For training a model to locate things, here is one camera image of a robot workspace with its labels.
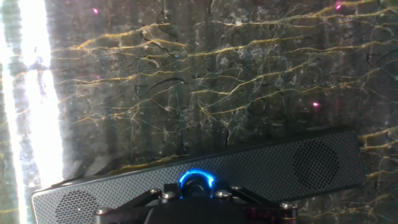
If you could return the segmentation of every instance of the bolt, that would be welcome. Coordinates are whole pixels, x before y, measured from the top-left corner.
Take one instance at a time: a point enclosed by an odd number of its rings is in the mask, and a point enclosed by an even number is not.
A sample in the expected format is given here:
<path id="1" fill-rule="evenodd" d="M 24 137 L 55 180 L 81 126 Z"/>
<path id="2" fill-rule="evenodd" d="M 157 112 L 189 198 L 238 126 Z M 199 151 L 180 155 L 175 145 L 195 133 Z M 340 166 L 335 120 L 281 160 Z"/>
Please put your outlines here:
<path id="1" fill-rule="evenodd" d="M 290 202 L 282 202 L 279 206 L 281 206 L 284 209 L 297 208 L 296 204 Z"/>
<path id="2" fill-rule="evenodd" d="M 241 190 L 241 187 L 231 187 L 232 190 Z"/>
<path id="3" fill-rule="evenodd" d="M 160 192 L 160 189 L 150 189 L 149 190 L 152 194 L 156 194 Z"/>
<path id="4" fill-rule="evenodd" d="M 111 208 L 108 207 L 101 207 L 99 209 L 97 209 L 97 211 L 95 212 L 97 215 L 103 215 L 105 213 L 108 213 L 109 211 L 111 211 Z"/>
<path id="5" fill-rule="evenodd" d="M 226 191 L 226 190 L 219 190 L 219 191 L 217 191 L 217 192 L 214 194 L 214 197 L 216 197 L 216 198 L 226 198 L 226 197 L 230 197 L 230 196 L 232 196 L 232 194 L 229 193 L 229 192 Z"/>
<path id="6" fill-rule="evenodd" d="M 174 192 L 164 192 L 162 194 L 162 198 L 164 198 L 164 199 L 170 199 L 170 198 L 174 198 L 174 197 L 175 197 Z"/>

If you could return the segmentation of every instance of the blue led ring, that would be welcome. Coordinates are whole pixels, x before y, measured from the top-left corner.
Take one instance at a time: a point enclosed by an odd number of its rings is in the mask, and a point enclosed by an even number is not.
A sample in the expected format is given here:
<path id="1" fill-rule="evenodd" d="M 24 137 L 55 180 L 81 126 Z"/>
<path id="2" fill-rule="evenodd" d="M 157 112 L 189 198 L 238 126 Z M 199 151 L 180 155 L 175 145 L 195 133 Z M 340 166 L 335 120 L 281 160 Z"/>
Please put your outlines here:
<path id="1" fill-rule="evenodd" d="M 181 178 L 180 178 L 180 180 L 179 180 L 181 186 L 184 184 L 184 180 L 185 180 L 188 176 L 190 176 L 190 175 L 192 175 L 192 174 L 199 174 L 199 175 L 204 176 L 204 177 L 207 179 L 207 181 L 208 181 L 209 187 L 211 188 L 211 187 L 213 186 L 213 182 L 214 182 L 214 179 L 215 179 L 215 178 L 213 177 L 213 175 L 207 173 L 206 171 L 199 170 L 199 169 L 192 169 L 192 170 L 189 170 L 189 171 L 187 171 L 186 173 L 184 173 L 184 175 L 182 175 Z"/>

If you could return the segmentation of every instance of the marble wall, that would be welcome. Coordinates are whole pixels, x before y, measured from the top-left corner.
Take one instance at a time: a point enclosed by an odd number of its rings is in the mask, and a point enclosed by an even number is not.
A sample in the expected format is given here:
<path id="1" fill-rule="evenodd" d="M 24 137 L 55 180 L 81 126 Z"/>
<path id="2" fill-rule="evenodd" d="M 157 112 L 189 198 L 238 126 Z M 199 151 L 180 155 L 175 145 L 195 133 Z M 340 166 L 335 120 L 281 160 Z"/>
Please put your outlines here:
<path id="1" fill-rule="evenodd" d="M 20 220 L 14 169 L 26 195 L 42 187 L 31 142 L 53 139 L 29 124 L 51 132 L 44 118 L 56 116 L 63 179 L 79 175 L 75 161 L 107 154 L 129 155 L 108 167 L 118 170 L 348 125 L 360 135 L 366 185 L 298 202 L 304 223 L 398 222 L 398 2 L 46 0 L 50 64 L 34 44 L 35 60 L 23 60 L 21 4 L 2 2 L 11 53 L 0 62 L 12 88 L 0 91 L 0 220 Z M 40 35 L 38 25 L 26 29 Z M 59 114 L 31 115 L 40 110 L 27 80 L 38 104 L 56 97 Z"/>

